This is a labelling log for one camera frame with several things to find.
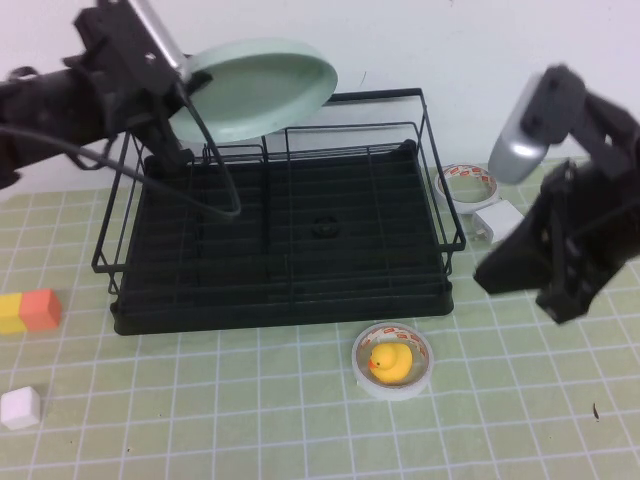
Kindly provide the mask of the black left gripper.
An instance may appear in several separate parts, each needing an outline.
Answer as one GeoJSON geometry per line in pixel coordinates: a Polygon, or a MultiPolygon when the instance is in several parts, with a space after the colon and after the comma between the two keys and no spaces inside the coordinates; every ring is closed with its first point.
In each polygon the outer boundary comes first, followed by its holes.
{"type": "Polygon", "coordinates": [[[180,169],[186,157],[169,119],[211,75],[190,72],[188,56],[149,4],[96,4],[74,26],[85,51],[65,64],[95,92],[106,135],[128,132],[164,169],[180,169]]]}

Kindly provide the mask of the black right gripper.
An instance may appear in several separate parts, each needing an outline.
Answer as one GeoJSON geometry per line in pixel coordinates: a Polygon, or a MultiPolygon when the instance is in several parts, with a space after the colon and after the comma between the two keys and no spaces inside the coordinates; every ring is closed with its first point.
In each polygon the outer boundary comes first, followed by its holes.
{"type": "MultiPolygon", "coordinates": [[[[552,274],[537,304],[565,323],[585,315],[597,294],[639,255],[639,172],[610,180],[593,165],[566,162],[544,179],[541,197],[550,201],[552,274]]],[[[487,293],[545,283],[545,260],[530,221],[510,202],[478,210],[473,225],[493,247],[474,275],[487,293]]]]}

